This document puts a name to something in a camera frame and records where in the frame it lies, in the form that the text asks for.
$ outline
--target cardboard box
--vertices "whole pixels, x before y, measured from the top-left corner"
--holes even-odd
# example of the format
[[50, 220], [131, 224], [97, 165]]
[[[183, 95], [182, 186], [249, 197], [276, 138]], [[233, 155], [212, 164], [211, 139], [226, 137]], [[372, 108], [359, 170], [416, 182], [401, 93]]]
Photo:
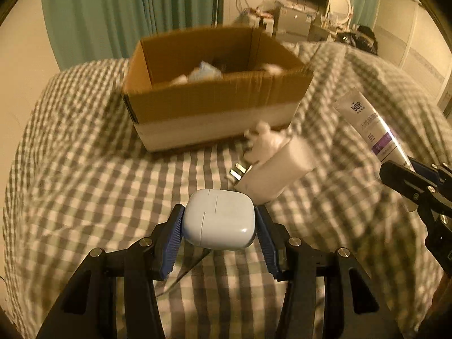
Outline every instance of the cardboard box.
[[[206, 61], [222, 79], [170, 85]], [[261, 64], [279, 76], [253, 71]], [[196, 28], [142, 39], [130, 59], [123, 99], [149, 151], [243, 136], [258, 121], [286, 127], [312, 72], [278, 42], [249, 27]]]

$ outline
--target white tube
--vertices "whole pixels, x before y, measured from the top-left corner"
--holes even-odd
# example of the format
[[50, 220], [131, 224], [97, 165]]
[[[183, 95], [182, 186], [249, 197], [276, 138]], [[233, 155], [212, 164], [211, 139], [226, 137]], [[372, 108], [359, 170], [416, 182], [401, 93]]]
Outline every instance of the white tube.
[[[386, 122], [358, 89], [353, 88], [338, 99], [334, 108], [361, 135], [381, 163], [391, 160], [414, 172], [410, 160]], [[417, 205], [404, 199], [408, 211], [414, 212]]]

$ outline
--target bed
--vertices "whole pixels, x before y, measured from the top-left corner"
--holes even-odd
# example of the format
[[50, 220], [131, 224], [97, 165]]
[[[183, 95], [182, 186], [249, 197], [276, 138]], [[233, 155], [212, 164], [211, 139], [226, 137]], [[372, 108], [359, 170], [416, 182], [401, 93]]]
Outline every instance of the bed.
[[[422, 221], [381, 184], [377, 158], [332, 104], [357, 87], [406, 152], [426, 164], [452, 162], [452, 130], [423, 89], [376, 56], [303, 43], [299, 57], [314, 78], [288, 131], [307, 139], [318, 167], [267, 208], [317, 249], [348, 247], [410, 337], [442, 270], [423, 244]], [[164, 156], [145, 150], [120, 97], [127, 64], [89, 62], [52, 78], [17, 149], [3, 234], [7, 312], [24, 339], [35, 337], [92, 248], [127, 248], [197, 189], [232, 189], [227, 173], [245, 141]], [[285, 288], [267, 272], [257, 239], [236, 252], [183, 242], [169, 278], [155, 282], [164, 330], [173, 338], [271, 338]]]

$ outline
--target silver bolt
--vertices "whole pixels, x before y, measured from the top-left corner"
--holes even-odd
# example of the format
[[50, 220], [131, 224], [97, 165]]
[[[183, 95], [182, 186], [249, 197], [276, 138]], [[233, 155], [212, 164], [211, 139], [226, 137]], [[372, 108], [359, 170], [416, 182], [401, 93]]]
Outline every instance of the silver bolt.
[[289, 244], [290, 246], [300, 246], [301, 240], [298, 237], [291, 237], [289, 238]]
[[99, 257], [102, 253], [102, 249], [100, 249], [99, 247], [96, 247], [95, 249], [92, 249], [90, 251], [90, 256], [92, 256], [93, 258]]
[[151, 245], [152, 245], [152, 240], [149, 237], [145, 237], [140, 240], [141, 247], [148, 247]]
[[346, 249], [345, 247], [341, 247], [341, 248], [338, 250], [338, 254], [339, 254], [340, 256], [342, 256], [343, 258], [347, 258], [347, 257], [350, 256], [350, 251], [349, 251], [349, 249]]

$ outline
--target checkered bedsheet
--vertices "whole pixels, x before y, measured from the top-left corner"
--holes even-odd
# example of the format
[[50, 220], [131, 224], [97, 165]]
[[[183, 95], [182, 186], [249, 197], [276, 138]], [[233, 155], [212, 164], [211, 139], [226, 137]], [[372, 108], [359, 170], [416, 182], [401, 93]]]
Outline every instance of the checkered bedsheet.
[[[315, 73], [290, 130], [307, 139], [318, 167], [268, 210], [315, 248], [347, 246], [410, 336], [441, 270], [423, 244], [422, 221], [381, 184], [377, 158], [332, 104], [357, 87], [406, 151], [427, 164], [452, 162], [452, 131], [424, 90], [377, 57], [346, 45], [306, 43], [300, 59]], [[246, 144], [148, 153], [115, 84], [126, 69], [127, 60], [104, 60], [55, 76], [17, 149], [3, 234], [7, 311], [25, 339], [35, 337], [92, 248], [127, 248], [197, 189], [232, 188], [227, 172]], [[285, 287], [266, 271], [257, 240], [236, 252], [183, 243], [170, 277], [155, 284], [165, 333], [178, 339], [271, 338]]]

